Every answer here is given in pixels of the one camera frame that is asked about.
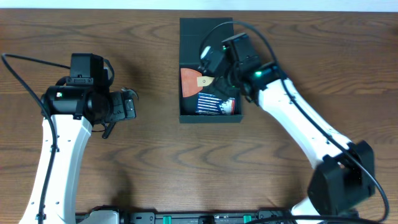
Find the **orange scraper wooden handle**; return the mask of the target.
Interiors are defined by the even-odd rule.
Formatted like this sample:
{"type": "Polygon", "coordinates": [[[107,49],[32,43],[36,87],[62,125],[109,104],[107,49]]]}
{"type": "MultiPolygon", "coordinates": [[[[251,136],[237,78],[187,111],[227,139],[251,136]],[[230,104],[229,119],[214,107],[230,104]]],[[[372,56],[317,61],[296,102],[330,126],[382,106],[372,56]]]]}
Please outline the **orange scraper wooden handle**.
{"type": "Polygon", "coordinates": [[[209,86],[214,77],[204,76],[199,71],[191,68],[181,68],[180,78],[182,86],[182,96],[184,98],[191,97],[201,92],[206,86],[209,86]]]}

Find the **clear screwdriver set case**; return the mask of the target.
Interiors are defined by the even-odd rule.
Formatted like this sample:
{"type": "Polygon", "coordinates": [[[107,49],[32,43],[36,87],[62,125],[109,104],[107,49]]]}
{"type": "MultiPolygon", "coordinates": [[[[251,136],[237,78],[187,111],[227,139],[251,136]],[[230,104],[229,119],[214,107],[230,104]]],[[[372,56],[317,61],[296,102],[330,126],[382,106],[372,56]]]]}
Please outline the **clear screwdriver set case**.
{"type": "Polygon", "coordinates": [[[235,103],[236,100],[234,98],[228,98],[224,101],[212,94],[199,93],[195,112],[212,116],[234,115],[235,103]]]}

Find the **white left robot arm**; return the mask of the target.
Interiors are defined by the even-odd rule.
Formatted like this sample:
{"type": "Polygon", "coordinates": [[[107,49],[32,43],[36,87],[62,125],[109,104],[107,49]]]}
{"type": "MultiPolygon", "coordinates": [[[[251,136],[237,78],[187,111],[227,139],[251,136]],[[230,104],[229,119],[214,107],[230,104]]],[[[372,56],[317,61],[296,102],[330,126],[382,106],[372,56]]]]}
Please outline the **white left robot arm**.
{"type": "Polygon", "coordinates": [[[80,168],[93,126],[104,126],[107,138],[119,121],[134,119],[129,88],[55,85],[41,98],[43,141],[34,186],[21,223],[76,223],[80,168]]]}

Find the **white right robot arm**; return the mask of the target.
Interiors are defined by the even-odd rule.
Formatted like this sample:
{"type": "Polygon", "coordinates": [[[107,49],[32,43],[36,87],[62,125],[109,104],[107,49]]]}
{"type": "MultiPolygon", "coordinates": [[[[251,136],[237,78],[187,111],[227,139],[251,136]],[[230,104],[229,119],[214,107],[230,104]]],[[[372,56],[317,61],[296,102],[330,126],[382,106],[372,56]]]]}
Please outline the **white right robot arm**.
{"type": "Polygon", "coordinates": [[[220,50],[200,47],[200,67],[214,75],[219,93],[239,89],[280,123],[299,145],[314,173],[307,197],[290,209],[285,220],[296,223],[364,223],[350,211],[372,197],[374,151],[365,141],[354,143],[328,124],[300,95],[275,56],[262,63],[254,47],[223,44],[220,50]]]}

